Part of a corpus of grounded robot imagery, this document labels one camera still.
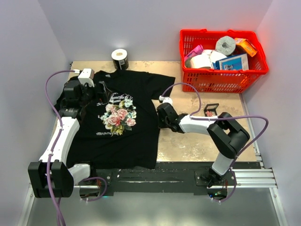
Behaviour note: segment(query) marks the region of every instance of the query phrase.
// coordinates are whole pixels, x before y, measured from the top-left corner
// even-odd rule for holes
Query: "red object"
[[[215,49],[216,42],[226,35],[232,38],[248,39],[258,50],[255,56],[248,56],[249,70],[229,71],[185,67],[184,57],[197,45],[202,45],[204,49]],[[194,86],[199,92],[242,93],[260,76],[269,71],[264,51],[254,32],[181,30],[180,37],[182,81]],[[194,92],[191,87],[186,85],[183,85],[182,89],[184,92]]]

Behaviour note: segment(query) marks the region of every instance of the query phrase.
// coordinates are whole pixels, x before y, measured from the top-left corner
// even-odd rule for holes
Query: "gray floor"
[[[219,205],[192,194],[115,193],[79,202],[78,189],[61,202],[68,226],[278,226],[269,189],[238,188]],[[50,199],[35,199],[27,226],[55,226]]]

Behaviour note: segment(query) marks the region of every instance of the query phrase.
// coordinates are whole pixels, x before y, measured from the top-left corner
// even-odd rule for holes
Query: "gray wall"
[[[67,69],[66,57],[36,0],[5,0],[0,7],[0,225],[18,223],[29,178],[54,125],[44,96],[46,78]],[[66,75],[49,84],[55,99]]]
[[[257,29],[270,72],[245,93],[250,113],[270,121],[258,145],[265,166],[274,169],[290,226],[301,223],[300,7],[297,0],[273,0]],[[253,123],[258,133],[263,122]]]
[[[272,0],[39,0],[69,60],[179,60],[181,29],[256,30]]]

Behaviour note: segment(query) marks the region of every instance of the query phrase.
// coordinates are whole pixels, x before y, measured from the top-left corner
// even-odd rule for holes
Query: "gray roll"
[[[235,47],[235,40],[229,36],[224,36],[217,41],[215,50],[229,56],[234,52]]]

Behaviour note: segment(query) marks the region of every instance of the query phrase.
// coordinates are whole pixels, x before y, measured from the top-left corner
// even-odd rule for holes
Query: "tabletop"
[[[74,61],[71,69],[92,68],[95,72],[114,72],[112,61]],[[175,82],[181,82],[181,65],[179,61],[130,61],[128,70],[157,73],[175,77]],[[69,78],[77,74],[70,73]],[[196,115],[204,116],[206,104],[219,103],[217,114],[228,112],[232,116],[244,115],[239,94],[235,93],[200,93],[202,109]],[[171,96],[174,109],[178,114],[191,113],[199,107],[198,96],[194,92],[183,92],[182,86],[174,86]],[[246,119],[238,122],[249,132]],[[215,161],[218,154],[210,136],[195,133],[174,133],[170,129],[161,129],[158,143],[157,161]],[[238,158],[238,161],[256,161],[254,147],[251,145]]]

